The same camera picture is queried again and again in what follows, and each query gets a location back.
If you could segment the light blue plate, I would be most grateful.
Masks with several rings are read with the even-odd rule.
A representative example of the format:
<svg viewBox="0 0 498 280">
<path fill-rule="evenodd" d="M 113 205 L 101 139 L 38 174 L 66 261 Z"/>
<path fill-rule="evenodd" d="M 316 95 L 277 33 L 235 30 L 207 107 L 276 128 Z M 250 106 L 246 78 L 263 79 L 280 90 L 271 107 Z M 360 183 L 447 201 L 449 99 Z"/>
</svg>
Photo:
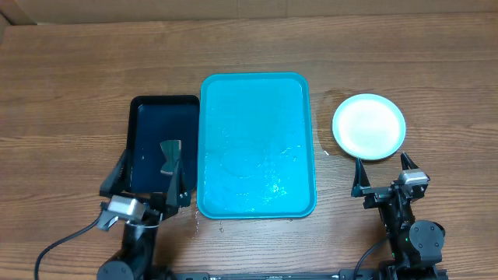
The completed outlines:
<svg viewBox="0 0 498 280">
<path fill-rule="evenodd" d="M 336 109 L 331 131 L 347 154 L 377 161 L 395 154 L 406 136 L 401 110 L 389 99 L 371 93 L 351 96 Z"/>
</svg>

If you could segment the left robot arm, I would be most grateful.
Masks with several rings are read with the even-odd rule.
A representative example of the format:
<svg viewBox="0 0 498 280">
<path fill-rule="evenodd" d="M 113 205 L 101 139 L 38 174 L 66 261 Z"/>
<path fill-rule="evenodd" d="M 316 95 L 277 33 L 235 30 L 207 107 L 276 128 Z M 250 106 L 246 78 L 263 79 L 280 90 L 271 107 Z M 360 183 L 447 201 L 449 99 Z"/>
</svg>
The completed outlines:
<svg viewBox="0 0 498 280">
<path fill-rule="evenodd" d="M 164 279 L 177 276 L 168 267 L 153 263 L 156 236 L 162 221 L 187 207 L 191 195 L 184 187 L 181 150 L 168 148 L 166 162 L 161 171 L 171 177 L 166 193 L 151 193 L 147 198 L 125 192 L 125 170 L 131 152 L 123 151 L 116 166 L 100 185 L 100 196 L 109 198 L 103 202 L 96 227 L 108 231 L 116 222 L 124 221 L 121 249 L 102 264 L 98 279 Z"/>
</svg>

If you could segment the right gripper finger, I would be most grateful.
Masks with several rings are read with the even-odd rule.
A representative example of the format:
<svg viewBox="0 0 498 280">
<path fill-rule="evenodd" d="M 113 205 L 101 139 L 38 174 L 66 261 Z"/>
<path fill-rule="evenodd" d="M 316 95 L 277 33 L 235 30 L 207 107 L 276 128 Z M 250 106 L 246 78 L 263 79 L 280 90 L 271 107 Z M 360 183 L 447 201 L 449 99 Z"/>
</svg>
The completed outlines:
<svg viewBox="0 0 498 280">
<path fill-rule="evenodd" d="M 355 176 L 352 183 L 352 190 L 364 191 L 366 189 L 370 189 L 370 182 L 366 175 L 362 160 L 357 158 L 355 162 Z"/>
<path fill-rule="evenodd" d="M 402 169 L 403 170 L 414 170 L 419 167 L 411 160 L 409 155 L 406 152 L 402 152 L 400 155 Z"/>
</svg>

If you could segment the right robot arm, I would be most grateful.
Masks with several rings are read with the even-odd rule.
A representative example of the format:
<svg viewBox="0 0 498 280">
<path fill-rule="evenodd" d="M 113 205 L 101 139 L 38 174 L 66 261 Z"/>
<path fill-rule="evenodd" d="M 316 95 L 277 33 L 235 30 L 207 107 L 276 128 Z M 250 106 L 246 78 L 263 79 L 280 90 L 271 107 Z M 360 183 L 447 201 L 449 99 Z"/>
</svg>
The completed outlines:
<svg viewBox="0 0 498 280">
<path fill-rule="evenodd" d="M 386 237 L 375 243 L 357 262 L 354 279 L 447 279 L 445 270 L 437 269 L 442 261 L 446 231 L 428 220 L 417 221 L 411 203 L 425 196 L 430 177 L 408 156 L 401 154 L 402 171 L 387 187 L 372 187 L 361 159 L 356 159 L 351 195 L 364 198 L 365 209 L 376 208 L 386 230 Z M 391 261 L 379 263 L 373 272 L 361 272 L 365 259 L 378 247 L 388 243 Z"/>
</svg>

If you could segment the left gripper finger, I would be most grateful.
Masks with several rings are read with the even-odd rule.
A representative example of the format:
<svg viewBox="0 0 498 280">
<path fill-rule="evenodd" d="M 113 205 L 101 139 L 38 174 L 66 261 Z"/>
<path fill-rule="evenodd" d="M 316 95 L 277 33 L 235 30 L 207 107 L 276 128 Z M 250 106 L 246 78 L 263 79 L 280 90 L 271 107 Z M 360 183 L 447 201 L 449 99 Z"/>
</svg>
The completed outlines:
<svg viewBox="0 0 498 280">
<path fill-rule="evenodd" d="M 123 151 L 110 174 L 100 185 L 100 195 L 120 194 L 126 189 L 129 154 L 127 149 Z"/>
<path fill-rule="evenodd" d="M 180 159 L 175 163 L 170 162 L 166 165 L 166 175 L 171 176 L 166 205 L 189 206 L 191 204 L 191 194 L 184 186 L 184 173 Z"/>
</svg>

